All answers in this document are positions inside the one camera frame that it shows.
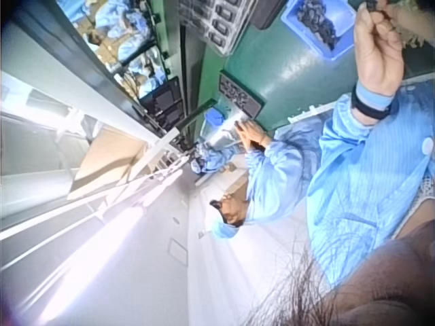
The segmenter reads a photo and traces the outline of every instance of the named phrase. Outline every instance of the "green panel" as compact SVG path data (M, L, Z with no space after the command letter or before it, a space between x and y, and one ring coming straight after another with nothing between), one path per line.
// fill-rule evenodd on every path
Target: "green panel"
M210 98L219 98L219 74L224 68L226 58L217 55L211 48L206 47L201 71L201 84L199 87L198 104L202 105ZM194 138L197 139L204 123L204 116L199 117L195 123Z
M350 1L355 8L359 3L361 0ZM265 102L257 120L268 130L287 124L288 117L301 114L310 105L330 103L351 91L357 80L354 51L334 62L323 60L282 23L282 12L267 30L249 26L227 60L207 48L199 103L218 96L223 64L229 74ZM405 77L434 70L433 49L428 45L406 49L404 57Z

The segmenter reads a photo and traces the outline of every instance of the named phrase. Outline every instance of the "hand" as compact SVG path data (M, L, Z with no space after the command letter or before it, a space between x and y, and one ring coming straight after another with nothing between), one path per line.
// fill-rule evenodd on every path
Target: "hand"
M236 132L238 136L240 137L240 140L242 141L243 147L245 148L245 151L249 153L252 150L252 143L251 141L246 137L244 132L241 132L236 125Z
M244 134L250 141L255 141L258 144L266 137L264 130L254 121L247 120L236 122L235 126L237 133Z
M383 13L369 13L361 4L355 21L358 77L371 92L393 96L404 75L402 42Z

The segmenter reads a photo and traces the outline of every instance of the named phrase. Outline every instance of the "blue smock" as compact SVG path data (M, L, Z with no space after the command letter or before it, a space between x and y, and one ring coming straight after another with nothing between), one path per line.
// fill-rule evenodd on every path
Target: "blue smock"
M85 0L57 0L57 3L70 22L75 22L85 15L90 15Z
M261 151L245 155L249 178L249 201L243 225L290 217L307 193L309 182L320 164L320 117L310 117L280 128ZM232 238L238 228L216 219L211 231L218 238Z
M423 175L435 175L433 81L401 88L374 127L359 123L350 106L348 95L340 97L325 123L307 194L311 248L332 286L395 232Z
M205 147L201 151L201 157L204 159L205 164L202 172L214 173L223 168L234 155L241 153L239 144L227 146L219 150L211 147Z
M95 28L107 27L107 36L113 39L123 36L128 31L120 26L120 20L128 9L128 0L107 0L95 14Z

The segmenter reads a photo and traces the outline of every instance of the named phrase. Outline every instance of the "fluorescent light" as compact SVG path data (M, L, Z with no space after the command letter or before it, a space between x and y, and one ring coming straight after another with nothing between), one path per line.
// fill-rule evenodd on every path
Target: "fluorescent light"
M71 268L42 312L43 323L55 319L85 290L142 215L143 209L139 207L125 210L71 256Z
M143 199L142 206L149 207L166 189L165 185L158 185L153 190L148 192Z
M173 173L172 175L170 175L169 177L167 177L162 184L166 187L172 185L178 178L181 177L181 175L183 174L183 170L178 170L177 172Z

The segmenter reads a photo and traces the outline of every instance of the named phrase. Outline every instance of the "blue container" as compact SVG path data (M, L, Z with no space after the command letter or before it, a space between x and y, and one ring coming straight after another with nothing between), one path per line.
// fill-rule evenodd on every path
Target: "blue container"
M304 0L290 0L281 20L298 34L311 48L325 59L336 60L340 55L353 47L353 25L356 12L346 0L323 0L326 6L326 18L334 24L336 35L340 40L331 49L314 35L308 27L298 20L297 13Z

